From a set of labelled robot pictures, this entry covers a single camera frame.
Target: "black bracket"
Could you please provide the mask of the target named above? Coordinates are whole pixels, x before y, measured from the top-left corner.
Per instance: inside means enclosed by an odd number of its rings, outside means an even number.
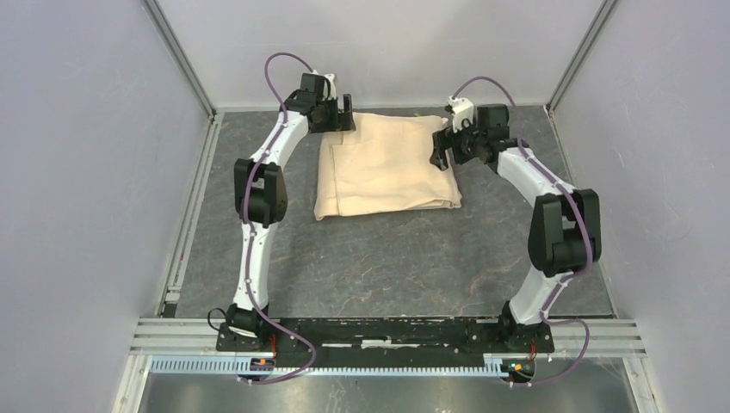
[[[239,159],[233,166],[233,186],[236,212],[243,219],[242,204],[246,185],[255,162],[253,159]],[[275,163],[262,163],[253,177],[253,182],[263,178],[263,188],[251,188],[249,197],[249,219],[264,228],[281,221],[287,213],[288,197],[284,186],[281,166]]]
[[[585,222],[593,250],[593,262],[601,256],[601,213],[598,194],[592,189],[573,191],[572,199]],[[535,198],[528,237],[529,259],[545,276],[553,277],[585,267],[585,244],[575,214],[564,195]]]
[[[262,309],[264,314],[269,314],[269,306]],[[247,331],[255,337],[245,337],[233,330]],[[228,306],[226,321],[220,324],[219,342],[224,343],[223,347],[236,346],[238,351],[251,351],[260,349],[271,335],[271,327],[266,324],[261,316],[253,310],[243,310],[235,304]]]
[[[451,112],[451,107],[447,106],[446,110]],[[450,148],[457,164],[477,157],[496,173],[499,153],[517,147],[517,140],[510,139],[509,122],[510,111],[505,105],[478,106],[474,119],[464,120],[459,132],[454,132],[452,126],[447,125],[433,133],[431,164],[446,170],[449,167],[446,150]]]
[[[354,131],[352,96],[343,95],[343,109],[337,98],[329,98],[330,80],[314,73],[301,75],[300,87],[284,102],[288,110],[299,112],[309,120],[310,133]]]

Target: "gray marble surface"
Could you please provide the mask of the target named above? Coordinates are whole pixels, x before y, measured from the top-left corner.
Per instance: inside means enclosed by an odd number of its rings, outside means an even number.
[[[444,115],[442,108],[364,110]],[[274,112],[223,118],[176,317],[205,317],[227,308],[238,284],[241,230],[233,205],[233,164],[269,134]],[[542,108],[514,108],[522,136],[552,171],[567,178]],[[477,160],[455,168],[462,208],[314,219],[318,135],[294,151],[286,171],[286,218],[276,233],[269,270],[273,317],[385,317],[499,314],[529,268],[531,209],[507,181]],[[555,315],[606,315],[608,294],[597,267],[571,282]]]

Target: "black motor joint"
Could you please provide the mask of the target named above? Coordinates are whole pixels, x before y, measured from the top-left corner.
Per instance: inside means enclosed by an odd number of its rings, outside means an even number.
[[[299,112],[309,121],[309,133],[354,131],[352,96],[343,95],[343,108],[329,97],[330,79],[314,73],[301,75],[300,87],[284,102],[287,110]]]
[[[451,113],[450,106],[445,109]],[[433,133],[431,164],[446,170],[449,167],[446,150],[451,149],[457,164],[477,157],[497,172],[499,153],[517,147],[517,140],[510,139],[509,122],[510,111],[506,105],[479,105],[472,120],[462,121],[459,132],[454,132],[452,126],[447,125]]]

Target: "beige fabric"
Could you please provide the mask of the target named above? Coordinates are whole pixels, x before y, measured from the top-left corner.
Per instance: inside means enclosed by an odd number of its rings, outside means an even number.
[[[354,113],[357,130],[325,133],[319,149],[314,216],[459,208],[454,171],[429,162],[438,116]]]

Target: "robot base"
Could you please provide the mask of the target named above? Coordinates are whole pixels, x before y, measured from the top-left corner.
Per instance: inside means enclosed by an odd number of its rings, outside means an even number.
[[[268,315],[269,306],[266,305],[262,311]],[[230,333],[232,340],[246,338],[245,345],[248,346],[262,341],[258,337],[268,339],[271,336],[271,327],[254,310],[244,310],[231,304],[226,311],[226,322],[220,325],[220,332],[221,334]]]
[[[483,367],[484,354],[555,351],[550,327],[526,327],[508,336],[495,317],[282,318],[284,327],[306,337],[317,349],[313,367]],[[222,352],[270,351],[277,367],[299,367],[311,353],[289,335],[245,337],[223,323],[216,343]]]

